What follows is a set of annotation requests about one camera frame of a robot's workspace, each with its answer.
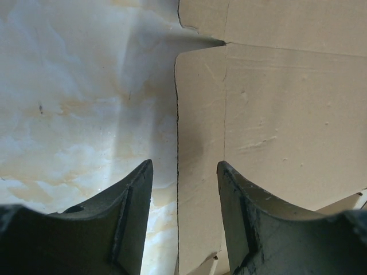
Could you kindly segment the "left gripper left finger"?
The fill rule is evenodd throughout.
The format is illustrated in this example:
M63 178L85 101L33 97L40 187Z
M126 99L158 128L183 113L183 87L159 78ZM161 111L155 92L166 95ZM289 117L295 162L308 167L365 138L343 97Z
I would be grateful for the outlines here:
M1 206L2 274L139 274L153 186L145 160L62 213Z

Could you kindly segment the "brown cardboard box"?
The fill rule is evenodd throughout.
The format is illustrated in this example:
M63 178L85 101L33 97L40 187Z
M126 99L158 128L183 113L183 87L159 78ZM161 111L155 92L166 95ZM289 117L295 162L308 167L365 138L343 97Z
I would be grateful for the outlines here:
M317 210L366 189L366 2L180 1L179 274L227 263L217 163Z

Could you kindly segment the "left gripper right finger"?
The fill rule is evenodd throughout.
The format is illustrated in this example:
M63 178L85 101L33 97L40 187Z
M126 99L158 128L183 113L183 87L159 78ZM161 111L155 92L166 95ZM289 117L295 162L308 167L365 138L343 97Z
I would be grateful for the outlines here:
M366 211L323 215L217 165L232 274L365 274Z

